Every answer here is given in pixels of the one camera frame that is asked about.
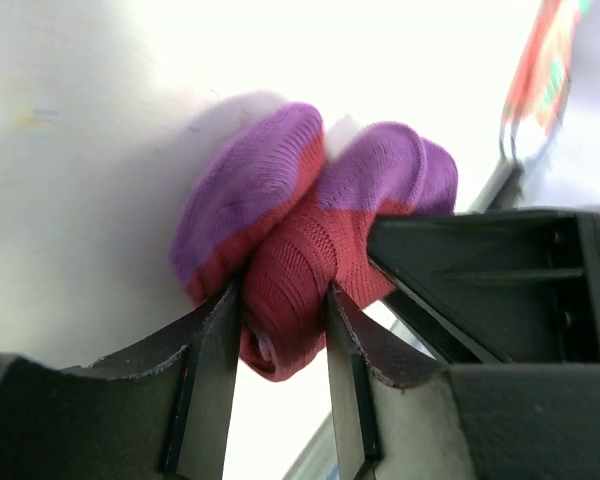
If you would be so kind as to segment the maroon sock with orange cuff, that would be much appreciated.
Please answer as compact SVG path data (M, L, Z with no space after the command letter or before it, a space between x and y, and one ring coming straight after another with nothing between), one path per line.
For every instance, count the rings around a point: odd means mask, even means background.
M281 382L324 347L331 284L359 307L391 292L367 257L374 220L451 214L457 184L451 155L401 123L367 127L328 162L320 113L289 103L221 148L186 204L170 260L198 303L243 275L241 359Z

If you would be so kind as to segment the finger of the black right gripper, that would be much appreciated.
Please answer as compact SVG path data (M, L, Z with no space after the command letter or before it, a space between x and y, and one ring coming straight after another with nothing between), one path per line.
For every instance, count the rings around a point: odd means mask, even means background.
M600 214L380 217L387 306L449 363L600 363Z

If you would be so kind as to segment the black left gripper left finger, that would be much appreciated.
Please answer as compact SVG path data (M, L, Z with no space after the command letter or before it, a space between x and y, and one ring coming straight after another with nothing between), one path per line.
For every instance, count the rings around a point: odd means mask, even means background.
M239 289L88 367L0 354L0 479L220 478Z

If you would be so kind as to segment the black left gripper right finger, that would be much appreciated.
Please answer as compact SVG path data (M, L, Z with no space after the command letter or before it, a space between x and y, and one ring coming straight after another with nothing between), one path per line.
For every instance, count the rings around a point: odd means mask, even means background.
M600 365L445 365L325 300L344 479L600 479Z

